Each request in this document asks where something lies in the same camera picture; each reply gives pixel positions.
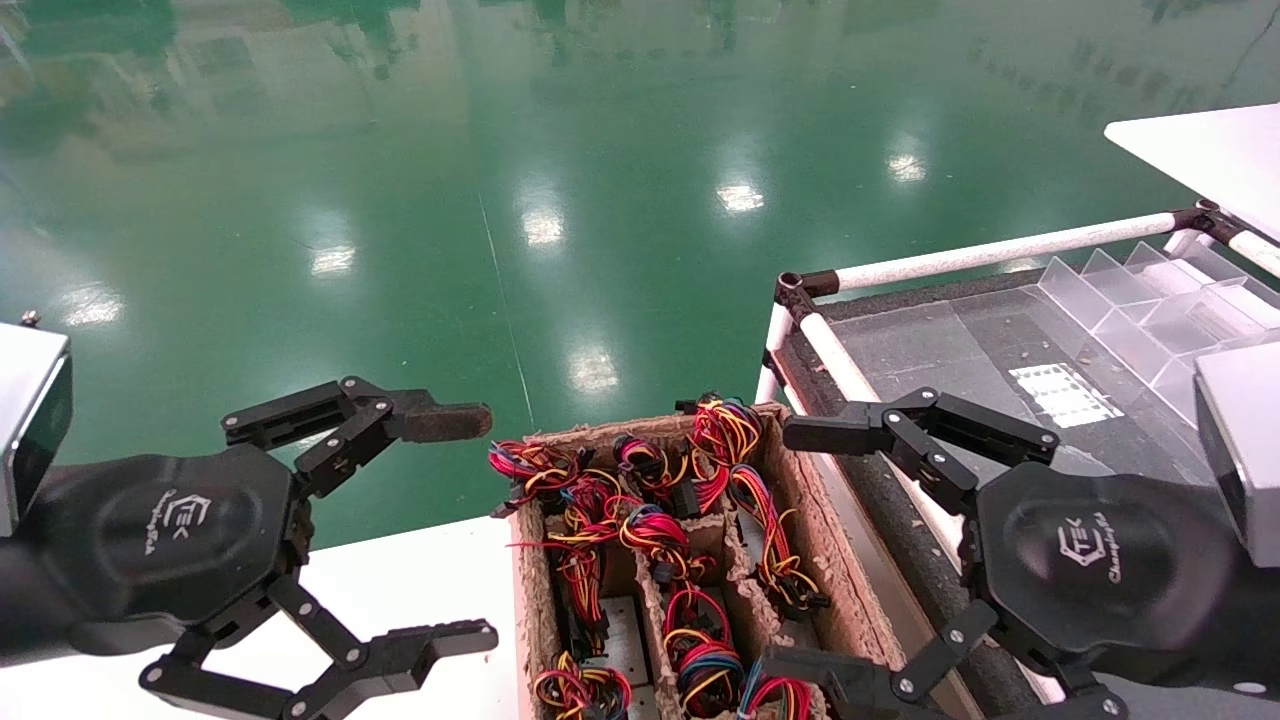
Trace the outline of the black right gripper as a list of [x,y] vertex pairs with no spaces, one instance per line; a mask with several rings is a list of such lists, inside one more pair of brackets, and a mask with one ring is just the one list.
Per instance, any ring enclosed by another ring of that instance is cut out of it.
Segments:
[[[820,650],[763,651],[767,676],[818,685],[838,719],[946,719],[923,700],[1000,616],[1009,652],[1030,667],[1056,664],[1065,685],[1064,701],[1004,719],[1128,719],[1085,667],[1277,698],[1277,570],[1253,564],[1211,488],[1056,471],[1046,465],[1057,434],[933,388],[790,416],[785,446],[883,454],[950,515],[975,511],[975,592],[988,603],[973,601],[901,670]],[[952,447],[1014,469],[977,491]]]

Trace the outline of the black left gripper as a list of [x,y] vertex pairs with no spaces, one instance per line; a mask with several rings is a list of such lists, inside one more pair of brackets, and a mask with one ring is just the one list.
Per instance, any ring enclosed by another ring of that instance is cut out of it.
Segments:
[[[161,701],[220,719],[346,719],[421,689],[442,659],[497,647],[484,619],[358,641],[287,577],[312,534],[292,471],[251,446],[55,466],[3,541],[3,664],[132,655],[180,635],[140,675]],[[275,612],[330,659],[319,678],[289,691],[204,669]]]

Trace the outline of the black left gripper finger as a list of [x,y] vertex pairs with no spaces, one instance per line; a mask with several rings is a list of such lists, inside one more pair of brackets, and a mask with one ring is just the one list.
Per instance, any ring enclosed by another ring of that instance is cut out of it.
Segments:
[[233,411],[221,428],[227,445],[264,451],[316,437],[294,460],[294,478],[305,495],[324,498],[397,441],[476,439],[492,423],[485,404],[439,404],[426,389],[390,391],[343,378]]

